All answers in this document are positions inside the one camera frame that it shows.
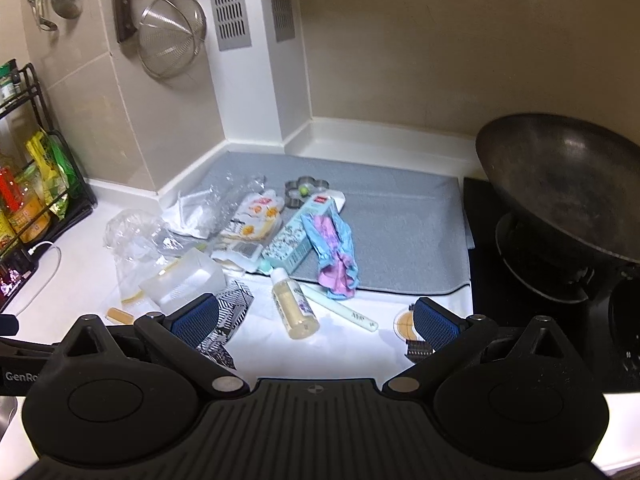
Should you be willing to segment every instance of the white cable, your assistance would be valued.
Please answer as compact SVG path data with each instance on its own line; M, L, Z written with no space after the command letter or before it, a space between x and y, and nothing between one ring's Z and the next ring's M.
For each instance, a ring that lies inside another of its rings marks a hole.
M62 251L60 250L59 247L55 246L53 244L53 242L49 242L48 240L44 241L44 242L40 242L39 244L34 245L31 249L29 249L28 253L33 256L33 253L36 251L36 249L38 247L42 247L43 245L49 245L49 249L55 249L58 251L58 262L56 263L56 268L53 270L53 274L51 276L49 276L49 279L44 282L44 285L41 286L38 291L35 293L35 295L29 300L29 302L22 307L18 312L16 312L14 314L14 316L20 316L20 314L22 314L25 310L27 310L27 308L31 305L31 303L33 303L33 301L38 297L38 295L44 290L44 288L49 285L50 281L53 280L53 277L56 275L56 273L58 272L58 269L60 268L60 263L62 263Z

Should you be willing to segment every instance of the toothbrush handle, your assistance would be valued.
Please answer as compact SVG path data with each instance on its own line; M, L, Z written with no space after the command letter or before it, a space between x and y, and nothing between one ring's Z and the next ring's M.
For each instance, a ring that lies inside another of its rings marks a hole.
M375 321L363 316L352 308L344 306L343 304L326 297L322 292L313 290L310 286L305 285L304 283L300 283L300 287L302 288L302 292L305 293L307 299L315 301L317 304L324 306L325 309L330 310L334 314L355 323L357 326L360 326L365 330L369 330L369 332L375 332L378 329L378 324Z

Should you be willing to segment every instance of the pink fabric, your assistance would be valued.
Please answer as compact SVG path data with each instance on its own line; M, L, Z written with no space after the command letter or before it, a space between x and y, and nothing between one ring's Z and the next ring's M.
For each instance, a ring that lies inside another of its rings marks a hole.
M356 291L349 288L349 285L353 285L353 279L347 276L347 267L352 264L352 259L348 254L340 252L340 238L335 231L334 222L328 216L314 216L314 227L329 245L335 262L320 271L318 283L335 294L352 298Z

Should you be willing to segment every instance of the vent slot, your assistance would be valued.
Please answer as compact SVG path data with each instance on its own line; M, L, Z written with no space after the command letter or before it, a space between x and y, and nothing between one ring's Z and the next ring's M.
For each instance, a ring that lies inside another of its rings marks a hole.
M293 7L291 0L271 0L273 24L276 30L276 41L292 40L296 37L293 24Z
M211 0L220 50L251 46L244 0Z

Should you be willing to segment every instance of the black wok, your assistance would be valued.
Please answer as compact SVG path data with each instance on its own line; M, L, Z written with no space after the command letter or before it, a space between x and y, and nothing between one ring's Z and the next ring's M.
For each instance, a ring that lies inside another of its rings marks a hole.
M546 243L596 267L640 264L640 146L578 119L519 114L484 126L476 151Z

